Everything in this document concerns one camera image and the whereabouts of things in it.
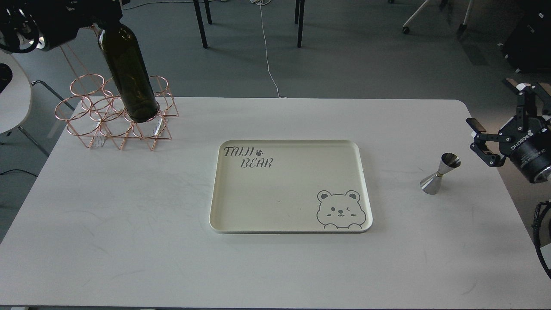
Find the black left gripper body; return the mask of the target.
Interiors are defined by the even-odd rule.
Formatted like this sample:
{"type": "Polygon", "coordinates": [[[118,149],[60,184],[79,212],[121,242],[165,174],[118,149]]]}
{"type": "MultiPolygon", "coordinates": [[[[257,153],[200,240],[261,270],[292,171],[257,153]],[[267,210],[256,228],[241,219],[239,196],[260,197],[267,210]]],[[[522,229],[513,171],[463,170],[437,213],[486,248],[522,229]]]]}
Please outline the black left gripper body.
{"type": "Polygon", "coordinates": [[[76,37],[80,28],[97,24],[109,28],[120,23],[122,8],[129,0],[59,0],[53,13],[53,29],[76,37]]]}

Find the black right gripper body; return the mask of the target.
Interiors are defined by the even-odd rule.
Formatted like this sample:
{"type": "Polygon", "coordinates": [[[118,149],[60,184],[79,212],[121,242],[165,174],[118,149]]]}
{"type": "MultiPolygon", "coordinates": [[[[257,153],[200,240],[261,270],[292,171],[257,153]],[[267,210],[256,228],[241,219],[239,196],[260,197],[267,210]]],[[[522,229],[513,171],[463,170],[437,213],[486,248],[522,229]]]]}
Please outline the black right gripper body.
{"type": "Polygon", "coordinates": [[[527,116],[525,121],[526,126],[518,131],[520,125],[515,116],[511,117],[498,131],[500,135],[508,136],[509,140],[499,143],[498,148],[530,183],[542,183],[550,180],[550,127],[541,116],[527,116]]]}

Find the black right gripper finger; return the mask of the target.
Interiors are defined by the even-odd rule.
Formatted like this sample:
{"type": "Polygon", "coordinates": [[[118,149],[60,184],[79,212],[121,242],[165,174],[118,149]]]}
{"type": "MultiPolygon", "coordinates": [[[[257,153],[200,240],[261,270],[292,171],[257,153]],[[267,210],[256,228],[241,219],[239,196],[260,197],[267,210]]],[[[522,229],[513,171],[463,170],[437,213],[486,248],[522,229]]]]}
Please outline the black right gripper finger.
{"type": "Polygon", "coordinates": [[[518,83],[512,78],[504,79],[504,84],[517,94],[517,106],[514,119],[517,125],[527,125],[528,117],[537,117],[536,97],[543,103],[542,114],[545,125],[550,125],[551,86],[549,83],[518,83]]]}
{"type": "Polygon", "coordinates": [[[507,155],[501,156],[490,151],[486,142],[509,143],[510,136],[487,134],[486,129],[476,118],[466,118],[467,124],[474,131],[474,142],[470,148],[474,153],[484,161],[489,167],[501,167],[504,165],[507,155]]]}

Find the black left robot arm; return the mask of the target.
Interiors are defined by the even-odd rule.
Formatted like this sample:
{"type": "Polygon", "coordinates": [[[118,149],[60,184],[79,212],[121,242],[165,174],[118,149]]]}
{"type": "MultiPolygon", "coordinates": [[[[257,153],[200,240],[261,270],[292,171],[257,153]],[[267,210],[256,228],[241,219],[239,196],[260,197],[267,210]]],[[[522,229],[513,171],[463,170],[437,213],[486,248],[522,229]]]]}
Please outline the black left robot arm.
{"type": "Polygon", "coordinates": [[[1,49],[49,51],[77,37],[81,28],[114,24],[129,0],[3,0],[1,49]]]}

